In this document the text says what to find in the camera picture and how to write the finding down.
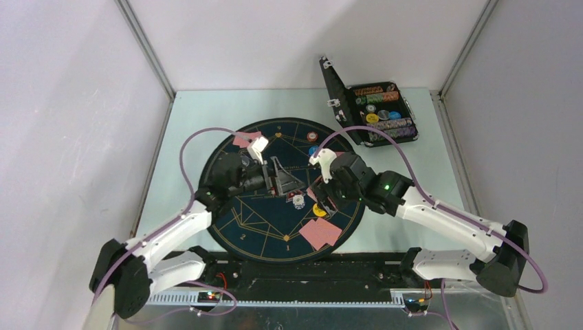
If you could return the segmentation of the pink playing card deck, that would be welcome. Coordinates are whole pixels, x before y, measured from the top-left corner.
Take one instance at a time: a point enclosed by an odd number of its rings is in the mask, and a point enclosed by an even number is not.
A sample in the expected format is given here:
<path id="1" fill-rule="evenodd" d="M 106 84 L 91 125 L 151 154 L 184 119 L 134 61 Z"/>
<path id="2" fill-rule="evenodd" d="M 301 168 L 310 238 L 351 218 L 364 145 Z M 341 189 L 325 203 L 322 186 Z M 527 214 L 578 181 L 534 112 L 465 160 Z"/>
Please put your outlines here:
<path id="1" fill-rule="evenodd" d="M 310 186 L 307 189 L 307 194 L 315 201 L 318 208 L 324 210 L 326 213 L 332 214 L 338 210 L 331 195 L 325 188 L 320 186 Z"/>

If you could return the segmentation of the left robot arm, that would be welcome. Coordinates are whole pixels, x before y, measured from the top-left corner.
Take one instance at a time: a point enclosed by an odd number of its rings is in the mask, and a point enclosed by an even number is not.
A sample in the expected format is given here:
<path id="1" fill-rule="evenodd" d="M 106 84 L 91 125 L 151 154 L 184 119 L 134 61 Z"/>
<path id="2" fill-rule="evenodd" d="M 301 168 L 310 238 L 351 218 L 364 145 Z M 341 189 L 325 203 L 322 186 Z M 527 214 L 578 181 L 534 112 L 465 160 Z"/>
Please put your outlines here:
<path id="1" fill-rule="evenodd" d="M 195 246 L 173 258 L 168 255 L 229 211 L 234 197 L 262 189 L 273 196 L 285 197 L 305 186 L 305 182 L 283 168 L 277 157 L 245 163 L 238 153 L 222 155 L 182 214 L 142 238 L 106 242 L 89 287 L 95 294 L 101 294 L 111 285 L 113 312 L 127 319 L 141 310 L 152 295 L 177 284 L 196 281 L 209 286 L 217 277 L 217 260 L 211 253 Z"/>

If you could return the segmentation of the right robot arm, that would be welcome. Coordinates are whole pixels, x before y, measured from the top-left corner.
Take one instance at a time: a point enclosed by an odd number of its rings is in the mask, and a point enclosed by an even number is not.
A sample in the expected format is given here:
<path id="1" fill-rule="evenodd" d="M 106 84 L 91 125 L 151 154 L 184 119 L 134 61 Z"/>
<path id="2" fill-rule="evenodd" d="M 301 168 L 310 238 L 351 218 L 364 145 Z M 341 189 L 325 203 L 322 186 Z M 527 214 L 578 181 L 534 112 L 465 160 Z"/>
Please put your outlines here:
<path id="1" fill-rule="evenodd" d="M 411 221 L 462 245 L 461 250 L 411 247 L 399 276 L 408 287 L 424 281 L 472 281 L 493 294 L 511 298 L 527 262 L 528 230 L 519 221 L 503 225 L 462 211 L 421 193 L 410 178 L 395 171 L 376 173 L 354 152 L 337 155 L 325 148 L 309 158 L 321 177 L 310 185 L 318 207 L 333 216 L 351 202 Z"/>

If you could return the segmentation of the clear dealer button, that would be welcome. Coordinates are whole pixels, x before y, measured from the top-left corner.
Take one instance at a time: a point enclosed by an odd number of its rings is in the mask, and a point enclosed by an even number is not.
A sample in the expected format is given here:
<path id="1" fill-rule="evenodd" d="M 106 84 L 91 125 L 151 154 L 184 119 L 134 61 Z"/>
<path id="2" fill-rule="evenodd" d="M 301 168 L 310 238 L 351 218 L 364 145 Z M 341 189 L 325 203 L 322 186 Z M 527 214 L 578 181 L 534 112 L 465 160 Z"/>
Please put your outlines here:
<path id="1" fill-rule="evenodd" d="M 244 166 L 249 166 L 249 165 L 250 165 L 250 163 L 251 163 L 251 160 L 250 160 L 250 158 L 248 158 L 247 156 L 245 156 L 245 155 L 242 155 L 242 156 L 241 156 L 241 162 L 242 162 L 242 165 L 244 165 Z"/>

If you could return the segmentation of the yellow big blind button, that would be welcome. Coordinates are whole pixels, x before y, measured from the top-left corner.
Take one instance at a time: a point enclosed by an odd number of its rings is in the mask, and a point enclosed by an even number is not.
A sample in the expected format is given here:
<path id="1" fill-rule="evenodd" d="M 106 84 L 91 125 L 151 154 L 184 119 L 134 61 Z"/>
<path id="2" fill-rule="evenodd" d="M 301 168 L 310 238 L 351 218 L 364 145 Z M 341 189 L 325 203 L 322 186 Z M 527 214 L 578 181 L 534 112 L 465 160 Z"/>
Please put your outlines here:
<path id="1" fill-rule="evenodd" d="M 327 216 L 327 212 L 320 208 L 317 204 L 313 205 L 312 211 L 317 217 L 325 218 Z"/>

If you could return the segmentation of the red poker chip stack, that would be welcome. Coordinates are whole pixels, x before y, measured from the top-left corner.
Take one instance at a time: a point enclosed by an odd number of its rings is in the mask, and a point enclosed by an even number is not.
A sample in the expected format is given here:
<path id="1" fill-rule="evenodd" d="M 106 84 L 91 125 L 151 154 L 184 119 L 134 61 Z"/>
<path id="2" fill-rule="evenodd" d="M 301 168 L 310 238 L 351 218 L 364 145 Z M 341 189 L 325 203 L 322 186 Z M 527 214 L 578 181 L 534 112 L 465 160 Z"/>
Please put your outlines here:
<path id="1" fill-rule="evenodd" d="M 306 138 L 308 142 L 316 142 L 318 140 L 318 134 L 315 131 L 310 131 Z"/>

